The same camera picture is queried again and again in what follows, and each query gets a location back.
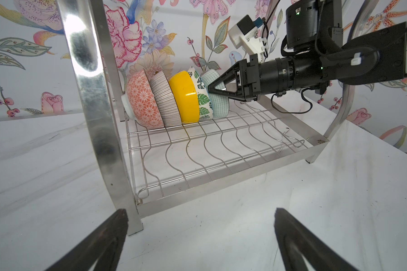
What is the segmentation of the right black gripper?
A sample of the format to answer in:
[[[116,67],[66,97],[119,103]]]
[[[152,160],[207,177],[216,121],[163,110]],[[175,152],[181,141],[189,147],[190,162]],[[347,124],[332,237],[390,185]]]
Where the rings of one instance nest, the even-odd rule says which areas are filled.
[[[281,97],[289,90],[308,88],[318,94],[326,91],[319,56],[299,54],[259,64],[256,57],[235,63],[208,86],[211,94],[242,102],[258,100],[261,95]]]

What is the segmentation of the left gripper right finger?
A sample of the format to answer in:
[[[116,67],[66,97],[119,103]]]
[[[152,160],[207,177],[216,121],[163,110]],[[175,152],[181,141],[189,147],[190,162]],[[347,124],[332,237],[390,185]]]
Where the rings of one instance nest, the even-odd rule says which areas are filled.
[[[287,271],[307,271],[305,262],[316,271],[356,270],[283,208],[275,211],[274,230]]]

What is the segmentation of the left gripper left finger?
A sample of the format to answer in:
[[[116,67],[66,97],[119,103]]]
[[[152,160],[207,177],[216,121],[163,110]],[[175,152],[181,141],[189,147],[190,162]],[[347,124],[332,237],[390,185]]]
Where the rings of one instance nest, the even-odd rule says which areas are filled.
[[[48,270],[115,271],[127,230],[127,212],[125,209],[119,209]]]

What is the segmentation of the pale celadon bowl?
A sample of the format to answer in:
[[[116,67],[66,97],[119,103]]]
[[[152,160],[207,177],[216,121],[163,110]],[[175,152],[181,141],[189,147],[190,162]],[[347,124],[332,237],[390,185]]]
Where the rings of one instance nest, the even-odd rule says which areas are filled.
[[[216,70],[208,70],[201,76],[211,100],[214,119],[222,119],[227,117],[230,109],[230,103],[227,97],[209,92],[209,85],[218,79],[219,76],[220,74]]]

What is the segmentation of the green leaf pattern bowl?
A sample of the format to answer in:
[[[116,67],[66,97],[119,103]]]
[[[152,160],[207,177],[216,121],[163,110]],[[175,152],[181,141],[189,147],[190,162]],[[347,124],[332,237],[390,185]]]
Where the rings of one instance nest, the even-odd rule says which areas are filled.
[[[213,107],[208,91],[202,81],[201,76],[194,67],[190,67],[188,69],[188,74],[193,81],[197,93],[200,113],[199,121],[211,120],[214,116]]]

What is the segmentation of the yellow bowl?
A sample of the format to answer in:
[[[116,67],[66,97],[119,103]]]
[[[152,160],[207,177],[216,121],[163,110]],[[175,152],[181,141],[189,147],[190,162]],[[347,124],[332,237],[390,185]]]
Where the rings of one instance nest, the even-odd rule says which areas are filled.
[[[169,85],[174,95],[183,124],[197,123],[200,118],[199,102],[194,83],[187,71],[175,74]]]

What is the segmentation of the pink striped bowl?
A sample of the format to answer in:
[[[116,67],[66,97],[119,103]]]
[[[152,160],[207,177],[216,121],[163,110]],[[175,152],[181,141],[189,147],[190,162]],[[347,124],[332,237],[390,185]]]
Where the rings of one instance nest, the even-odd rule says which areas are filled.
[[[179,109],[173,91],[164,72],[156,73],[150,80],[156,104],[165,127],[179,126],[182,124]]]

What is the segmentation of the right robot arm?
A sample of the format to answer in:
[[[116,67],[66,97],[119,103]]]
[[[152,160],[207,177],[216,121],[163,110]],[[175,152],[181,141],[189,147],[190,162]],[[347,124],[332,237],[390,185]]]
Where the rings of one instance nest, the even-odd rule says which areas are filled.
[[[332,80],[367,85],[407,76],[407,22],[343,40],[340,1],[298,1],[286,11],[282,56],[268,61],[271,19],[272,14],[245,16],[229,30],[232,43],[249,59],[209,84],[209,93],[250,102],[295,89],[324,93]]]

